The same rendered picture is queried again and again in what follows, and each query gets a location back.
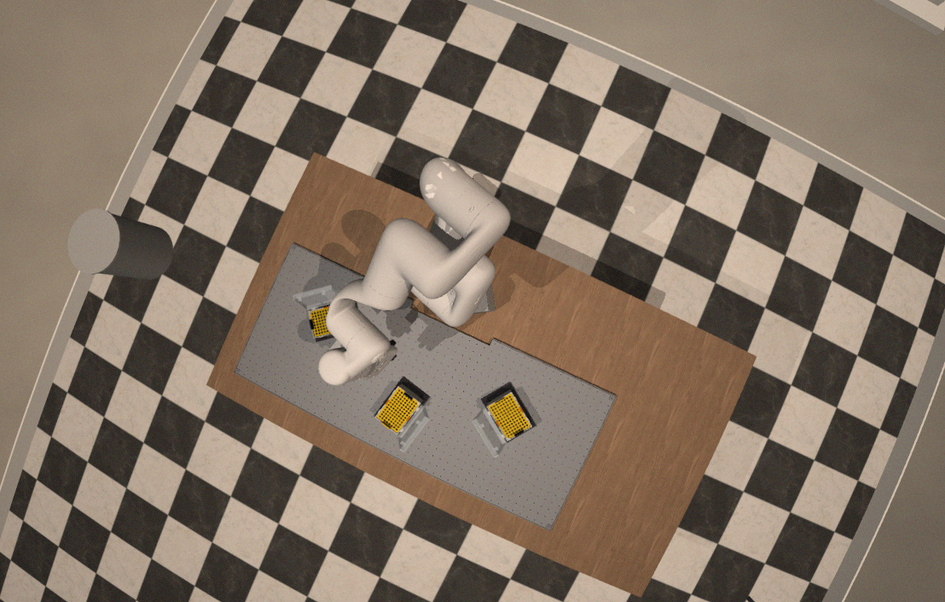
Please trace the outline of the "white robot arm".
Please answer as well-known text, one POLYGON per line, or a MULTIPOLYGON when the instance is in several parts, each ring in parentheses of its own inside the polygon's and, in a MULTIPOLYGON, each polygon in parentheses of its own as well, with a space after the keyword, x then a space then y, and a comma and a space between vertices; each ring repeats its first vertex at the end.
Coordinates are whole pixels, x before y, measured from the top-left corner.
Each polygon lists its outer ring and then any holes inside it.
POLYGON ((511 217, 501 200, 459 167, 452 159, 426 163, 420 191, 437 214, 431 230, 412 219, 394 219, 364 281, 350 282, 331 300, 326 326, 337 341, 318 361, 318 372, 330 385, 369 376, 390 349, 389 339, 356 302, 394 310, 412 291, 444 323, 461 326, 484 299, 496 275, 485 253, 505 234, 511 217))

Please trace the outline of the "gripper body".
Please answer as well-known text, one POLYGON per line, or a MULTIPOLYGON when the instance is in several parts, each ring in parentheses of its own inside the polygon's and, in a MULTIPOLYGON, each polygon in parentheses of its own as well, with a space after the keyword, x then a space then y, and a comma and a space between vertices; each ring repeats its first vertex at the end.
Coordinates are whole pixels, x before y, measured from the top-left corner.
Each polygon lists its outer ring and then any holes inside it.
POLYGON ((391 359, 394 356, 396 356, 396 354, 397 354, 396 346, 390 344, 389 352, 386 354, 384 358, 381 358, 381 361, 376 362, 375 370, 373 370, 373 372, 370 374, 371 376, 369 375, 369 376, 366 376, 366 378, 362 378, 362 379, 372 379, 374 378, 374 376, 377 376, 377 374, 379 374, 381 370, 383 370, 386 367, 386 365, 388 365, 388 363, 391 361, 391 359))

